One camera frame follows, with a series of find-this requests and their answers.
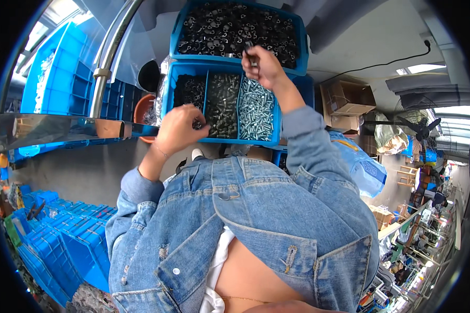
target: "stack of blue bins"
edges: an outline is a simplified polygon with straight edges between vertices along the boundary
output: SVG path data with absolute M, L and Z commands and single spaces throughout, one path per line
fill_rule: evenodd
M 62 306 L 84 281 L 109 292 L 105 225 L 117 210 L 73 203 L 53 191 L 37 190 L 22 198 L 25 208 L 13 212 L 22 243 L 18 251 L 38 285 Z M 38 209 L 43 202 L 42 211 L 27 220 L 33 204 Z
M 163 118 L 167 112 L 172 110 L 174 104 L 174 90 L 176 89 L 176 82 L 180 75 L 206 75 L 207 81 L 206 86 L 209 83 L 209 75 L 213 73 L 229 73 L 238 74 L 241 79 L 244 78 L 244 70 L 242 69 L 242 60 L 238 58 L 229 58 L 222 56 L 211 56 L 211 55 L 194 55 L 194 54 L 181 54 L 178 52 L 178 42 L 183 37 L 183 24 L 186 22 L 188 13 L 192 8 L 204 5 L 209 1 L 206 0 L 190 0 L 186 3 L 183 9 L 179 12 L 176 19 L 175 26 L 173 28 L 170 40 L 169 55 L 172 59 L 176 59 L 176 62 L 171 63 L 169 66 L 169 73 L 167 76 L 167 82 L 164 86 L 164 96 L 161 117 Z M 292 21 L 296 30 L 296 38 L 298 42 L 296 45 L 299 47 L 300 55 L 296 59 L 296 67 L 294 69 L 284 68 L 287 76 L 293 81 L 298 90 L 300 91 L 305 103 L 314 108 L 315 107 L 315 95 L 313 88 L 313 79 L 306 75 L 308 66 L 308 41 L 305 26 L 300 16 L 292 14 L 290 12 L 269 7 L 267 5 L 259 3 L 250 3 L 245 1 L 235 1 L 235 3 L 244 3 L 249 8 L 257 9 L 268 9 L 270 11 L 276 11 L 279 16 Z M 204 115 L 206 108 L 207 97 L 204 98 Z M 281 111 L 278 106 L 278 102 L 275 98 L 275 106 L 273 111 L 273 133 L 270 141 L 263 140 L 245 140 L 240 139 L 240 127 L 238 128 L 237 139 L 222 139 L 222 138 L 204 138 L 201 142 L 216 142 L 216 143 L 230 143 L 230 144 L 252 144 L 261 145 L 267 147 L 277 147 L 280 141 L 280 129 L 281 129 Z
M 21 100 L 21 113 L 39 113 L 88 117 L 94 93 L 93 73 L 81 59 L 94 59 L 96 51 L 88 37 L 74 22 L 65 22 L 38 47 L 26 80 Z M 50 69 L 42 70 L 42 63 L 52 54 Z M 36 98 L 38 83 L 45 81 L 44 96 L 39 106 Z M 141 98 L 141 90 L 115 80 L 107 84 L 103 96 L 101 118 L 132 122 L 134 105 Z M 9 160 L 18 162 L 58 148 L 76 148 L 93 144 L 108 144 L 114 139 L 53 142 L 15 149 Z

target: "white wall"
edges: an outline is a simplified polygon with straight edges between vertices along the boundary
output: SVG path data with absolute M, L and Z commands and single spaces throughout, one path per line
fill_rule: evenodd
M 425 32 L 428 28 L 410 0 L 389 0 L 358 20 L 324 51 L 311 53 L 308 74 L 320 82 L 336 73 L 424 53 L 427 48 L 420 34 Z M 385 80 L 396 76 L 397 69 L 439 61 L 443 61 L 440 50 L 432 45 L 426 56 L 348 75 L 371 85 L 378 108 L 391 112 L 399 97 L 388 90 Z

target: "left hand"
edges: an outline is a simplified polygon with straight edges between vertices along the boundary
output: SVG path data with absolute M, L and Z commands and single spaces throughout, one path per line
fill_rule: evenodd
M 193 122 L 197 119 L 204 125 L 201 129 L 193 129 Z M 185 104 L 173 108 L 162 120 L 162 126 L 155 137 L 156 145 L 160 151 L 168 156 L 183 150 L 189 145 L 209 135 L 209 125 L 205 125 L 205 117 L 193 104 Z

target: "shoe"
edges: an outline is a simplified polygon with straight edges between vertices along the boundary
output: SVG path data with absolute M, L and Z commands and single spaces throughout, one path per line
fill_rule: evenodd
M 204 156 L 203 155 L 203 152 L 201 149 L 199 148 L 195 148 L 192 152 L 191 152 L 191 159 L 194 161 L 196 157 L 199 157 L 199 156 Z

